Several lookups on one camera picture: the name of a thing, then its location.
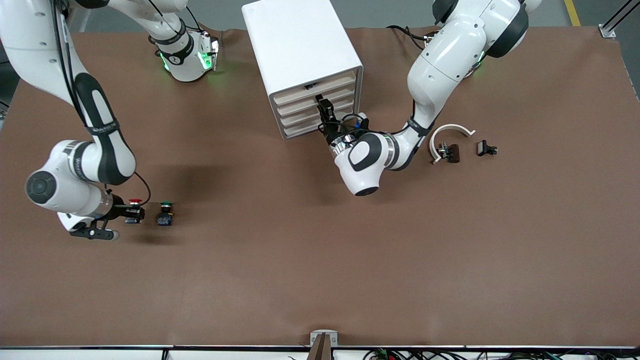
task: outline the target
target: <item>white curved clip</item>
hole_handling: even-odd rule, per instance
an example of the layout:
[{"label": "white curved clip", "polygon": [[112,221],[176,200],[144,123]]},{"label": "white curved clip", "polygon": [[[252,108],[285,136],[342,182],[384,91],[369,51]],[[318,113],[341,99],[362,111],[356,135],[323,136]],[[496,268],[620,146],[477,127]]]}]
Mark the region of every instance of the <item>white curved clip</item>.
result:
[{"label": "white curved clip", "polygon": [[438,161],[440,161],[440,159],[442,159],[435,145],[436,135],[442,130],[458,130],[459,132],[463,133],[466,137],[470,137],[471,135],[476,133],[476,130],[469,131],[469,129],[467,129],[466,127],[462,125],[457,125],[457,124],[447,124],[437,128],[436,131],[433,132],[433,135],[431,135],[431,139],[429,140],[429,150],[431,151],[431,156],[433,156],[432,164],[434,165],[437,164]]}]

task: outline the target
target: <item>blue component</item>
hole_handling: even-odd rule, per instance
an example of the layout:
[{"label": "blue component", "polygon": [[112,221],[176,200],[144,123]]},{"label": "blue component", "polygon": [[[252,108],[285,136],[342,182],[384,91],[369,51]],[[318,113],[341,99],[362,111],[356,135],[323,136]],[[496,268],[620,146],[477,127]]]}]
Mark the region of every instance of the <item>blue component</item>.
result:
[{"label": "blue component", "polygon": [[160,226],[171,226],[173,216],[169,213],[163,213],[158,215],[157,224]]}]

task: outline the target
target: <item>black connector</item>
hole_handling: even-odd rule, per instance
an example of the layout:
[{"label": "black connector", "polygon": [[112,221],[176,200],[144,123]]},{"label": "black connector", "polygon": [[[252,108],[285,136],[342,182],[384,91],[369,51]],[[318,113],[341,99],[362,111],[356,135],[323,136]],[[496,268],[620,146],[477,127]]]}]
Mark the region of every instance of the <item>black connector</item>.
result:
[{"label": "black connector", "polygon": [[158,226],[173,225],[173,204],[169,201],[160,203],[160,214],[156,216]]},{"label": "black connector", "polygon": [[320,120],[324,127],[324,138],[326,139],[326,143],[331,145],[331,143],[340,136],[340,123],[335,118],[331,101],[325,99],[322,95],[317,95],[316,101],[318,103],[317,109],[320,112]]},{"label": "black connector", "polygon": [[456,143],[451,145],[447,145],[445,142],[441,143],[438,153],[449,163],[457,164],[460,162],[460,147]]},{"label": "black connector", "polygon": [[483,140],[478,143],[478,156],[484,155],[496,155],[498,153],[498,148],[496,146],[489,146],[486,144],[486,140]]}]

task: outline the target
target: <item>wire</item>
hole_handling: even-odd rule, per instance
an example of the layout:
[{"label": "wire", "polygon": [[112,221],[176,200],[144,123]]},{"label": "wire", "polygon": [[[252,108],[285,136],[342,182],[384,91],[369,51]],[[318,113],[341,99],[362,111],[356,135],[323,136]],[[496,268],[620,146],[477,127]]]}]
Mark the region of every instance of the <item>wire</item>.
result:
[{"label": "wire", "polygon": [[424,40],[424,37],[420,37],[420,36],[418,36],[418,35],[416,35],[416,34],[411,33],[411,31],[409,31],[409,27],[408,27],[408,26],[407,26],[407,27],[405,27],[405,28],[401,28],[401,27],[400,27],[400,26],[398,26],[398,25],[389,25],[389,26],[387,26],[387,29],[396,29],[396,30],[400,30],[400,31],[402,31],[405,35],[407,35],[407,36],[409,36],[409,37],[412,37],[412,38],[414,38],[414,39],[416,39],[416,40]]},{"label": "wire", "polygon": [[634,5],[634,7],[632,7],[632,8],[631,8],[631,10],[629,10],[629,11],[628,11],[628,12],[627,12],[623,17],[621,17],[621,18],[620,18],[620,20],[618,20],[618,22],[617,22],[617,23],[615,23],[615,24],[611,27],[611,29],[615,29],[615,28],[616,28],[616,26],[618,26],[618,24],[622,22],[622,20],[626,19],[626,18],[627,18],[627,16],[629,16],[629,14],[630,14],[630,13],[632,13],[632,12],[633,12],[637,7],[638,7],[638,5],[640,5],[640,3],[635,4],[635,5]]},{"label": "wire", "polygon": [[140,205],[138,205],[138,206],[146,205],[146,204],[149,202],[149,200],[151,200],[151,188],[149,187],[149,184],[147,184],[147,182],[144,180],[144,178],[142,178],[142,177],[140,176],[140,174],[139,174],[137,171],[136,171],[136,172],[134,172],[133,174],[135,174],[135,175],[138,177],[138,179],[140,179],[140,181],[142,181],[142,183],[147,187],[147,199],[146,199],[146,200],[144,200],[144,201],[143,201]]},{"label": "wire", "polygon": [[454,360],[456,359],[454,356],[451,355],[451,353],[447,353],[447,352],[439,352],[437,350],[430,350],[431,353],[434,354],[434,356],[438,356],[441,357],[444,360],[450,360],[448,357],[442,355],[442,354],[447,354],[449,356],[451,356]]},{"label": "wire", "polygon": [[191,12],[191,9],[189,9],[188,6],[187,6],[187,11],[189,12],[189,14],[191,14],[191,18],[193,19],[193,21],[195,21],[196,26],[198,27],[197,30],[199,30],[200,32],[204,32],[204,30],[200,27],[200,23],[198,22],[198,20],[196,20],[196,17],[193,15],[193,12]]},{"label": "wire", "polygon": [[367,356],[369,356],[369,355],[371,355],[371,354],[373,354],[375,352],[376,352],[375,350],[370,350],[368,353],[364,354],[364,356],[362,357],[362,360],[367,360]]},{"label": "wire", "polygon": [[416,46],[418,47],[418,49],[420,49],[420,50],[424,50],[424,48],[423,48],[422,46],[420,46],[420,44],[418,44],[418,43],[416,42],[416,40],[423,40],[423,41],[424,41],[424,37],[420,37],[420,36],[418,36],[418,35],[416,35],[416,34],[413,34],[413,33],[411,32],[411,30],[409,30],[409,27],[408,27],[408,26],[406,26],[406,27],[403,29],[403,28],[401,28],[401,27],[400,27],[400,26],[398,26],[398,25],[389,25],[389,26],[387,26],[387,29],[397,29],[397,30],[402,31],[406,36],[408,36],[408,37],[410,37],[410,38],[411,38],[411,41],[413,42],[413,44],[414,44],[414,45],[416,45]]},{"label": "wire", "polygon": [[164,22],[166,22],[166,25],[173,30],[174,33],[176,33],[176,35],[180,35],[180,33],[178,31],[176,31],[170,24],[169,22],[164,18],[164,14],[162,13],[162,11],[160,11],[160,9],[156,6],[156,4],[153,2],[153,0],[147,0],[151,6],[154,7],[154,9],[156,9],[156,11],[158,12],[158,14],[160,15],[160,17],[164,20]]},{"label": "wire", "polygon": [[351,125],[351,124],[345,124],[344,121],[348,118],[348,117],[356,117],[358,119],[360,119],[361,121],[364,121],[364,118],[361,117],[359,114],[356,113],[350,113],[347,114],[345,116],[342,117],[342,120],[338,121],[338,120],[332,120],[332,121],[327,121],[327,122],[322,122],[320,124],[318,124],[318,131],[320,131],[320,133],[322,133],[323,135],[327,135],[325,129],[327,128],[327,126],[330,125],[334,125],[334,126],[342,126],[345,127],[347,129],[351,129],[349,131],[343,131],[340,132],[338,136],[340,137],[345,137],[347,135],[353,135],[355,137],[355,139],[353,141],[344,141],[345,143],[353,143],[358,141],[358,139],[364,135],[364,134],[368,134],[368,133],[376,133],[376,134],[382,134],[385,135],[386,133],[382,132],[382,131],[374,131],[374,130],[370,130],[370,129],[364,129],[362,127],[358,127],[355,125]]},{"label": "wire", "polygon": [[56,49],[58,50],[58,58],[60,59],[60,67],[62,69],[62,75],[65,78],[65,85],[67,86],[67,91],[69,92],[69,97],[71,98],[71,103],[74,105],[74,108],[76,109],[76,113],[78,114],[78,116],[80,117],[80,119],[83,121],[83,123],[86,125],[86,119],[84,118],[84,113],[82,112],[82,109],[80,107],[80,102],[77,98],[77,92],[76,92],[76,86],[75,86],[75,81],[74,81],[74,77],[73,77],[73,69],[71,66],[71,57],[70,57],[70,49],[69,49],[69,43],[68,41],[65,41],[65,48],[66,48],[66,54],[67,54],[67,59],[69,60],[69,72],[67,74],[67,65],[66,65],[66,61],[65,61],[65,57],[62,53],[62,45],[60,44],[60,27],[58,26],[58,7],[60,7],[62,9],[62,5],[60,3],[60,0],[53,0],[51,1],[51,13],[52,13],[52,18],[53,18],[53,28],[55,31],[55,36],[56,36]]},{"label": "wire", "polygon": [[628,1],[627,1],[627,3],[626,3],[626,4],[624,4],[624,5],[623,5],[619,10],[618,10],[618,12],[616,12],[615,14],[613,14],[613,16],[611,17],[611,19],[609,19],[609,21],[605,22],[605,24],[604,24],[602,27],[603,27],[603,28],[606,28],[606,27],[607,27],[607,25],[609,25],[609,24],[613,21],[613,19],[614,19],[616,16],[618,16],[618,14],[619,14],[619,13],[621,13],[621,12],[622,12],[622,10],[624,10],[624,9],[627,7],[627,5],[629,5],[632,1],[633,1],[633,0],[628,0]]},{"label": "wire", "polygon": [[389,354],[391,354],[397,360],[408,360],[404,355],[402,355],[398,351],[389,351]]},{"label": "wire", "polygon": [[417,360],[427,360],[426,357],[424,357],[424,354],[420,351],[420,352],[412,352],[411,355],[413,355]]}]

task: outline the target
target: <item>black clip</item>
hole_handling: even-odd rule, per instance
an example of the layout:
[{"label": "black clip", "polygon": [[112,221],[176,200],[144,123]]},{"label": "black clip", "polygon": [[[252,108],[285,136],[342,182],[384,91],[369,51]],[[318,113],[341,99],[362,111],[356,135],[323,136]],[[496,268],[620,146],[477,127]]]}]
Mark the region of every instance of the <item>black clip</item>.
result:
[{"label": "black clip", "polygon": [[484,156],[486,154],[496,155],[498,153],[498,148],[496,146],[489,146],[486,144],[486,140],[483,140],[478,143],[478,156]]},{"label": "black clip", "polygon": [[438,149],[438,153],[443,159],[446,159],[449,163],[457,164],[460,162],[460,147],[454,143],[448,146],[447,143],[442,143]]},{"label": "black clip", "polygon": [[69,231],[71,236],[76,236],[78,238],[86,238],[89,240],[98,239],[98,240],[117,240],[119,234],[105,229],[107,227],[107,220],[104,221],[102,227],[98,227],[98,220],[94,220],[91,222],[91,225],[81,227],[75,231]]}]

